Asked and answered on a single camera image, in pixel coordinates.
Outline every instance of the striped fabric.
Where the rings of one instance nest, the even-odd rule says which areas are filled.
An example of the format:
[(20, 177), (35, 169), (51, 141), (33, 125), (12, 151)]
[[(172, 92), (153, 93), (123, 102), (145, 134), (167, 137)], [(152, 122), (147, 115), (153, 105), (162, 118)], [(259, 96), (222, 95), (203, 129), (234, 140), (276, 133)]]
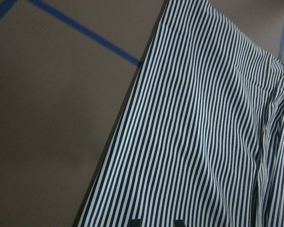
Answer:
[(170, 0), (79, 226), (284, 227), (284, 63)]

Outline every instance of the black and white striped cloth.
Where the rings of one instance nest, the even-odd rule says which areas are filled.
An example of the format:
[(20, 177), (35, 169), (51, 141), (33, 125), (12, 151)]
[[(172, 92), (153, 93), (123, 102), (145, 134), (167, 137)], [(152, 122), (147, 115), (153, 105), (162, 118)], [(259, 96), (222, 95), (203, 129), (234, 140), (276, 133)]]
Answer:
[(79, 226), (284, 227), (284, 63), (170, 0)]

